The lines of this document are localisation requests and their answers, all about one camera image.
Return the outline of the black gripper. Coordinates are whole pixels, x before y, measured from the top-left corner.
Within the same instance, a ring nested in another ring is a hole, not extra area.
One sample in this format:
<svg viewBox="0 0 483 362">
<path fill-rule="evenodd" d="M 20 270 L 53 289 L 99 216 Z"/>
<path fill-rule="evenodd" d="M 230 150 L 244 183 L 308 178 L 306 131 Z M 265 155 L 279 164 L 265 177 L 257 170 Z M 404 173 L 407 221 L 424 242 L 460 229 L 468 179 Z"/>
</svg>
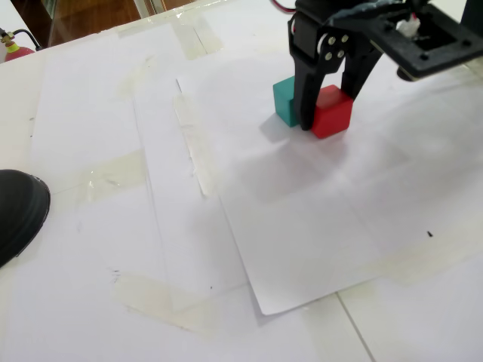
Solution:
<svg viewBox="0 0 483 362">
<path fill-rule="evenodd" d="M 410 79 L 482 56 L 482 37 L 428 1 L 297 1 L 315 22 L 349 32 L 341 89 L 355 100 L 382 52 Z"/>
</svg>

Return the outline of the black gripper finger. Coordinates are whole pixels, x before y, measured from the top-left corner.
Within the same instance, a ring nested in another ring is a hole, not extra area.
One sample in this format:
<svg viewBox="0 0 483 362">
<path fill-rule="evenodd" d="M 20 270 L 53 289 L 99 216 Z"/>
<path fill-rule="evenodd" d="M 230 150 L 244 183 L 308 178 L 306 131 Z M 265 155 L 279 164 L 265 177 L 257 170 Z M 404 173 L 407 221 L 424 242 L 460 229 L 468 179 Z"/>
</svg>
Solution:
<svg viewBox="0 0 483 362">
<path fill-rule="evenodd" d="M 298 11 L 288 25 L 288 35 L 295 66 L 294 111 L 301 128 L 310 130 L 321 84 L 340 68 L 349 51 L 349 33 L 323 26 Z"/>
</svg>

